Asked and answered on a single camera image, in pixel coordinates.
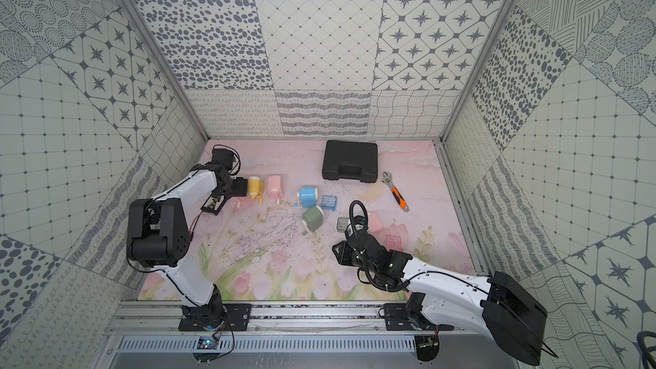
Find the yellow pencil sharpener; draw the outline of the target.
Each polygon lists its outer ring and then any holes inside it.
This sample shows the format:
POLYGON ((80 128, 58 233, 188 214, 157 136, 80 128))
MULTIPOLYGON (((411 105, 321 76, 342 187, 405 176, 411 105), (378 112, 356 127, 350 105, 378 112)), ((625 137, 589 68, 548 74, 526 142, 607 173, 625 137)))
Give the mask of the yellow pencil sharpener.
POLYGON ((262 178, 258 176, 249 176, 248 179, 248 197, 259 203, 263 203, 265 184, 262 178))

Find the pink transparent tray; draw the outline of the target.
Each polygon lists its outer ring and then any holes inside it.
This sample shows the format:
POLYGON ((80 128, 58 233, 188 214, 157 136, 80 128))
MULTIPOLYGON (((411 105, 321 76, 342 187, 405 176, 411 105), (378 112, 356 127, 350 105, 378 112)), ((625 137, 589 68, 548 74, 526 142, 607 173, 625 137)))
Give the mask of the pink transparent tray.
POLYGON ((396 235, 388 235, 385 238, 385 247, 388 250, 403 252, 402 239, 396 235))

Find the grey-green transparent tray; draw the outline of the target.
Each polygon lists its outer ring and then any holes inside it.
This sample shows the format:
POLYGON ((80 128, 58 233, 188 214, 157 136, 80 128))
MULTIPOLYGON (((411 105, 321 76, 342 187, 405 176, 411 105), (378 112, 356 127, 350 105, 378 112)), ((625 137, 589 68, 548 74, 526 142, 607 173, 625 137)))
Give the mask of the grey-green transparent tray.
POLYGON ((350 226, 350 219, 347 217, 338 217, 336 223, 336 230, 340 233, 344 233, 348 230, 350 226))

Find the pink pencil sharpener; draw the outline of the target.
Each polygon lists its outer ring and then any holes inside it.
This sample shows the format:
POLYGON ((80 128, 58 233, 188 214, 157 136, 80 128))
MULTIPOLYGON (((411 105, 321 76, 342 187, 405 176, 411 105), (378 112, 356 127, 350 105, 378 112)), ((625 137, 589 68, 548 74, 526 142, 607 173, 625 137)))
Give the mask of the pink pencil sharpener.
POLYGON ((266 182, 268 196, 279 205, 284 197, 282 177, 280 175, 271 175, 266 182))
POLYGON ((257 200, 254 200, 249 196, 233 197, 228 201, 228 204, 231 206, 233 211, 246 210, 257 203, 257 200))
POLYGON ((371 234, 382 232, 384 229, 382 222, 376 213, 368 214, 367 228, 371 234))

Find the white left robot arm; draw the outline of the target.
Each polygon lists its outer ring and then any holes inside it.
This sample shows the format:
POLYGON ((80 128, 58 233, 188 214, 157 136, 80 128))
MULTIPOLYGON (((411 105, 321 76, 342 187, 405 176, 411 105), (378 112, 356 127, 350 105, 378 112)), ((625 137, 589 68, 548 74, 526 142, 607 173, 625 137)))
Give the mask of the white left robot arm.
POLYGON ((139 273, 156 273, 181 296, 180 331, 245 331, 249 304, 227 306, 218 287, 205 278, 191 254, 202 215, 216 216, 232 198, 248 194, 239 176, 237 150, 216 145, 210 160, 196 164, 174 186, 133 201, 128 211, 126 260, 139 273))

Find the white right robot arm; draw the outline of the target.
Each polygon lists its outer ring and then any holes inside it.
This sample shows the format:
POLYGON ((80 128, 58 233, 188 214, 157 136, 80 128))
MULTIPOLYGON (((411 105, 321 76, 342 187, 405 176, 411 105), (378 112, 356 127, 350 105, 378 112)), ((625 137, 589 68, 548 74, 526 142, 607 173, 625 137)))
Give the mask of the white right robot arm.
POLYGON ((557 353, 545 340, 548 312, 512 276, 475 277, 432 266, 408 253, 386 249, 368 231, 364 204, 348 209, 345 239, 332 247, 342 266, 356 268, 364 285, 385 293, 408 292, 408 319, 420 330, 459 327, 486 336, 515 360, 537 366, 557 353))

